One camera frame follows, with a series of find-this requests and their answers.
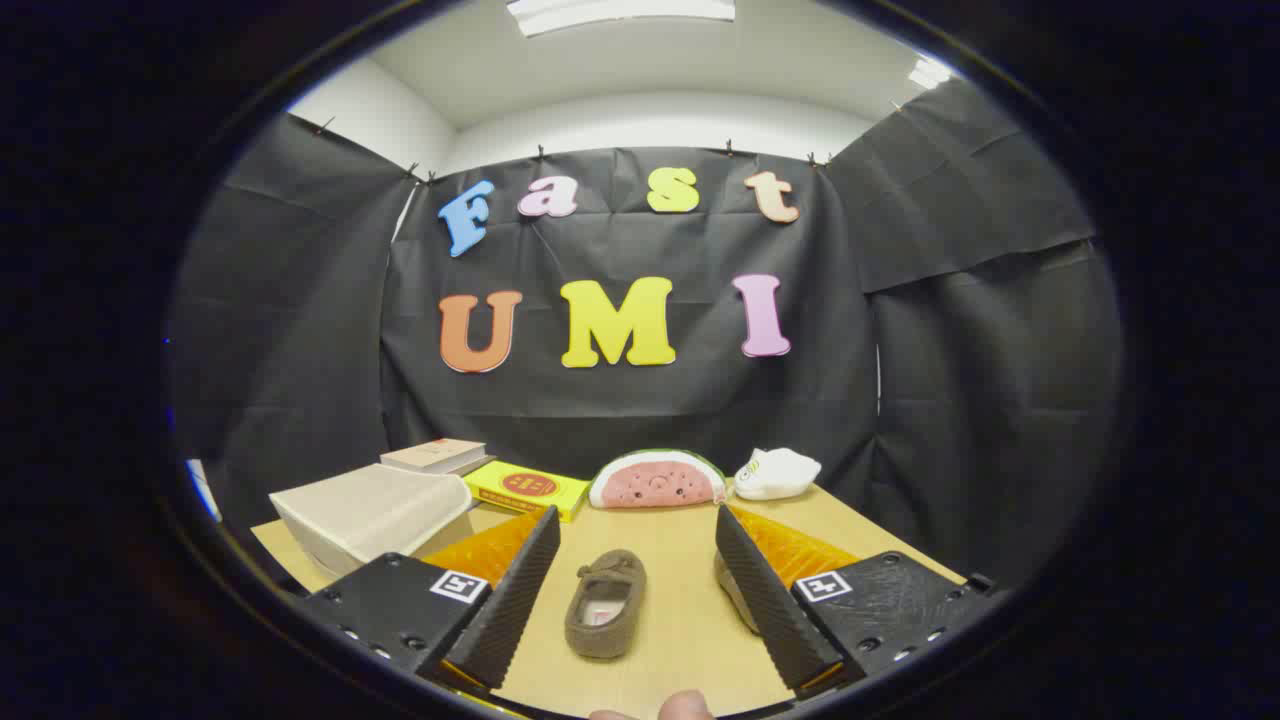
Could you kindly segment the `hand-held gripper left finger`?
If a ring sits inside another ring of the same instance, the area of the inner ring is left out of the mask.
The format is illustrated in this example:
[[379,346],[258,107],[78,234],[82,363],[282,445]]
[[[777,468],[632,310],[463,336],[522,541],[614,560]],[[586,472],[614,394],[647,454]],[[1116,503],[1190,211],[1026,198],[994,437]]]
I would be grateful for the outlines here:
[[559,546],[557,510],[525,512],[428,559],[383,553],[300,606],[402,673],[488,693],[504,683]]

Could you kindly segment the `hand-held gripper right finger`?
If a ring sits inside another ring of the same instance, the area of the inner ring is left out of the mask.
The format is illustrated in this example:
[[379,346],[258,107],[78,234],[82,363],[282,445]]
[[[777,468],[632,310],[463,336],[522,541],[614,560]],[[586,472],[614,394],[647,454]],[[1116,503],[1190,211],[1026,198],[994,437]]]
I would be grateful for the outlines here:
[[762,515],[722,505],[717,556],[783,684],[797,696],[861,682],[942,646],[998,587],[955,582],[902,550],[855,559]]

